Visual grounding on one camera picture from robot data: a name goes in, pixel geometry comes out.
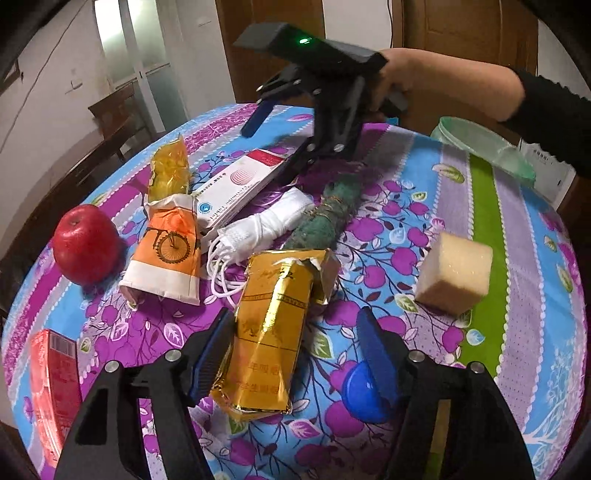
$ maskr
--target green stripe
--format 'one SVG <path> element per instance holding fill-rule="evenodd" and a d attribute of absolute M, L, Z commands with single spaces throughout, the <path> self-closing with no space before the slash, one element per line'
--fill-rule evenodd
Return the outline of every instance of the green stripe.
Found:
<path fill-rule="evenodd" d="M 472 239 L 492 247 L 492 266 L 488 295 L 472 309 L 472 324 L 467 329 L 468 332 L 471 329 L 480 331 L 485 340 L 480 345 L 472 346 L 464 339 L 460 361 L 466 365 L 478 360 L 485 364 L 494 377 L 505 332 L 507 297 L 505 243 L 492 166 L 486 160 L 470 155 L 470 173 L 474 198 L 474 237 Z"/>

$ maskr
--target glass door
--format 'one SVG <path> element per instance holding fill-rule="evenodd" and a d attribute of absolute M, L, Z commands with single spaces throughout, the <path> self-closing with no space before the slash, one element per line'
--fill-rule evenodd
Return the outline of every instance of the glass door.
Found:
<path fill-rule="evenodd" d="M 133 84 L 139 109 L 156 134 L 185 123 L 155 0 L 95 0 L 95 14 L 115 88 Z"/>

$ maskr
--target red box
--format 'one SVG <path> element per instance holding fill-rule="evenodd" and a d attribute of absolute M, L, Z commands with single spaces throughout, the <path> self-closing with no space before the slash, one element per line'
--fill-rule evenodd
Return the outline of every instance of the red box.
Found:
<path fill-rule="evenodd" d="M 74 340 L 49 329 L 33 336 L 31 393 L 43 452 L 55 467 L 82 403 Z"/>

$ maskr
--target yellow sponge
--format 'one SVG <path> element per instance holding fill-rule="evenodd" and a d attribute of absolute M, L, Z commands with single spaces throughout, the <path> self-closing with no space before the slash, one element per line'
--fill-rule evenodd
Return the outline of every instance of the yellow sponge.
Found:
<path fill-rule="evenodd" d="M 415 299 L 459 315 L 488 294 L 492 248 L 442 232 L 421 265 Z"/>

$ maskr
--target wooden door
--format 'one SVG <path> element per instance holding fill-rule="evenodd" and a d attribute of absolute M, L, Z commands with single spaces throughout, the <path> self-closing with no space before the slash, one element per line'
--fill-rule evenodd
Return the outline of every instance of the wooden door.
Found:
<path fill-rule="evenodd" d="M 496 63 L 534 73 L 538 21 L 519 0 L 392 0 L 394 46 Z M 408 93 L 401 126 L 430 135 L 441 116 L 484 125 L 514 144 L 519 136 L 475 108 L 432 92 Z"/>
<path fill-rule="evenodd" d="M 322 0 L 216 0 L 216 6 L 238 103 L 256 102 L 257 87 L 287 65 L 280 59 L 233 46 L 249 24 L 289 22 L 324 38 Z"/>

